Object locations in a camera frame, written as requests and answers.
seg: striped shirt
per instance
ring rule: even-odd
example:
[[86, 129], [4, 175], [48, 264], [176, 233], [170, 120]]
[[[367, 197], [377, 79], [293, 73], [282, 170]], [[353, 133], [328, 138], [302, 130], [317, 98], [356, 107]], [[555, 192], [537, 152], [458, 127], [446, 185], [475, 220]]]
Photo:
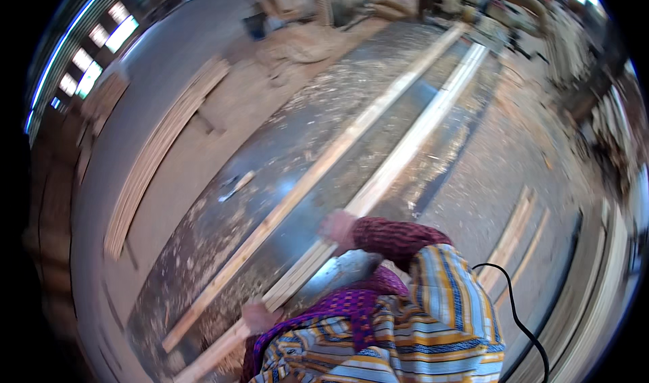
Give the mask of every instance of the striped shirt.
[[354, 344], [346, 316], [313, 317], [275, 336], [250, 383], [293, 375], [313, 382], [497, 381], [504, 342], [476, 275], [443, 233], [382, 218], [357, 220], [357, 248], [408, 271], [408, 295], [378, 295], [367, 326], [371, 346]]

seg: sleeve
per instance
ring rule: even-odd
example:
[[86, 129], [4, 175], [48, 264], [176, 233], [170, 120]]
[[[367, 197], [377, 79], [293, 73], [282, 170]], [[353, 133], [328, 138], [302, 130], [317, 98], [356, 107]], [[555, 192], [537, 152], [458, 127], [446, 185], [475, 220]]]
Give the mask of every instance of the sleeve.
[[410, 262], [420, 249], [436, 243], [451, 244], [446, 234], [430, 226], [380, 217], [356, 220], [353, 239], [358, 249], [380, 253], [405, 272], [410, 269]]
[[245, 340], [245, 355], [243, 355], [243, 366], [241, 367], [240, 383], [248, 383], [255, 377], [255, 342], [261, 335], [249, 336]]

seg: person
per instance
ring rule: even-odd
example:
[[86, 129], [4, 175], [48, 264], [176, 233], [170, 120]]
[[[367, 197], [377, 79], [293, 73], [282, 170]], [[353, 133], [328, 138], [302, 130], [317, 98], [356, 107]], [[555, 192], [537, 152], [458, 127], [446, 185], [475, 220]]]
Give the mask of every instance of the person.
[[259, 335], [246, 343], [243, 383], [491, 382], [504, 359], [487, 294], [448, 236], [425, 225], [331, 213], [320, 234], [380, 253], [411, 276], [408, 289], [385, 266], [337, 289], [303, 314], [277, 322], [263, 303], [242, 308]]

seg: black cable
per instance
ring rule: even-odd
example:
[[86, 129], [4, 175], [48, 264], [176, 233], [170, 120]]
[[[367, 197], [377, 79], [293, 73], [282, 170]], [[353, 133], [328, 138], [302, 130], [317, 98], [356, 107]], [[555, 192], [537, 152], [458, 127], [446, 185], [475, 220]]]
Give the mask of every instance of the black cable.
[[548, 379], [550, 378], [550, 361], [548, 360], [548, 355], [545, 353], [545, 349], [543, 348], [543, 345], [540, 344], [539, 340], [536, 339], [534, 334], [532, 334], [530, 330], [528, 330], [523, 325], [523, 323], [519, 320], [518, 315], [516, 315], [516, 305], [514, 305], [514, 292], [511, 288], [511, 279], [509, 278], [507, 271], [505, 271], [505, 269], [503, 269], [498, 265], [488, 264], [488, 263], [475, 265], [471, 269], [475, 269], [476, 267], [480, 267], [480, 266], [495, 267], [496, 269], [500, 270], [502, 273], [505, 274], [505, 277], [507, 278], [507, 285], [509, 286], [509, 301], [511, 302], [511, 314], [514, 316], [514, 322], [516, 323], [516, 325], [519, 326], [521, 331], [523, 331], [525, 335], [528, 336], [530, 341], [534, 344], [534, 346], [536, 346], [536, 349], [539, 350], [540, 356], [543, 359], [543, 374], [544, 374], [543, 383], [548, 383]]

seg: wooden board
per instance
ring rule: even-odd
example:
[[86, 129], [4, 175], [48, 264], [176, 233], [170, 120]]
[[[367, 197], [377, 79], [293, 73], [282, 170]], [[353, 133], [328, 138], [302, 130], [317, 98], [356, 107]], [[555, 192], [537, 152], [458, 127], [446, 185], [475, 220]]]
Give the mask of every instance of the wooden board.
[[[375, 205], [389, 185], [415, 156], [426, 137], [437, 127], [441, 118], [451, 109], [457, 97], [473, 78], [484, 57], [487, 48], [475, 44], [465, 58], [459, 63], [448, 81], [442, 86], [435, 98], [426, 107], [421, 116], [401, 139], [391, 154], [385, 159], [365, 186], [347, 204], [345, 210], [355, 216], [364, 216]], [[263, 298], [269, 311], [275, 311], [288, 298], [300, 289], [315, 272], [329, 259], [336, 245], [318, 240], [289, 269], [289, 271], [269, 290]], [[217, 339], [199, 358], [175, 376], [174, 383], [193, 383], [210, 371], [220, 360], [235, 347], [235, 339], [245, 337], [238, 335], [242, 331], [242, 320]]]
[[203, 103], [207, 93], [225, 77], [229, 70], [230, 65], [220, 57], [210, 59], [194, 75], [187, 90], [169, 109], [158, 127], [151, 132], [126, 177], [110, 218], [104, 237], [104, 252], [108, 256], [119, 258], [135, 211], [160, 162], [187, 121]]
[[[605, 225], [609, 204], [603, 199], [586, 212], [580, 238], [563, 290], [550, 318], [539, 335], [550, 361], [550, 370], [567, 348], [590, 301], [604, 253]], [[533, 349], [510, 376], [509, 381], [540, 383], [543, 381], [543, 361]]]
[[278, 227], [282, 220], [295, 208], [298, 202], [324, 176], [338, 159], [360, 138], [365, 131], [417, 80], [422, 73], [446, 50], [450, 44], [464, 32], [465, 25], [457, 24], [444, 34], [439, 41], [427, 49], [406, 72], [401, 74], [383, 95], [376, 98], [354, 123], [340, 135], [333, 144], [318, 158], [316, 163], [302, 176], [293, 189], [285, 196], [279, 205], [271, 211], [255, 231], [243, 242], [233, 257], [223, 266], [221, 271], [210, 281], [207, 287], [194, 301], [183, 317], [174, 325], [162, 342], [167, 352], [175, 347], [185, 332], [198, 319], [199, 315], [212, 302], [225, 284], [239, 270], [245, 261], [261, 246], [268, 236]]
[[[536, 232], [534, 232], [534, 236], [531, 238], [530, 245], [528, 246], [528, 249], [525, 251], [525, 255], [523, 256], [523, 259], [521, 260], [519, 266], [516, 268], [514, 275], [511, 277], [512, 287], [516, 286], [516, 283], [521, 278], [521, 275], [525, 272], [525, 268], [527, 267], [528, 263], [530, 263], [530, 259], [532, 255], [534, 255], [534, 251], [536, 250], [536, 247], [539, 245], [540, 236], [543, 234], [543, 229], [545, 228], [545, 225], [547, 224], [549, 217], [550, 217], [550, 210], [549, 209], [543, 210], [543, 215], [540, 217], [539, 225], [537, 225]], [[503, 290], [498, 296], [498, 299], [496, 300], [496, 309], [500, 308], [500, 306], [502, 306], [502, 303], [508, 297], [509, 297], [509, 286], [505, 287], [505, 290]]]
[[577, 381], [581, 372], [596, 362], [598, 337], [605, 332], [609, 314], [614, 310], [616, 294], [620, 292], [627, 266], [628, 233], [617, 204], [609, 215], [604, 258], [597, 274], [591, 299], [570, 344], [550, 373], [556, 383]]
[[[514, 253], [514, 250], [516, 249], [516, 246], [518, 246], [519, 240], [525, 231], [535, 201], [536, 193], [532, 191], [530, 194], [527, 186], [523, 186], [516, 208], [511, 212], [511, 216], [507, 221], [505, 230], [500, 235], [496, 248], [488, 257], [488, 263], [496, 264], [501, 267], [507, 265], [509, 258], [511, 258]], [[493, 289], [493, 286], [496, 284], [499, 277], [502, 277], [500, 270], [495, 267], [485, 266], [478, 274], [478, 281], [481, 283], [482, 288], [489, 293]]]

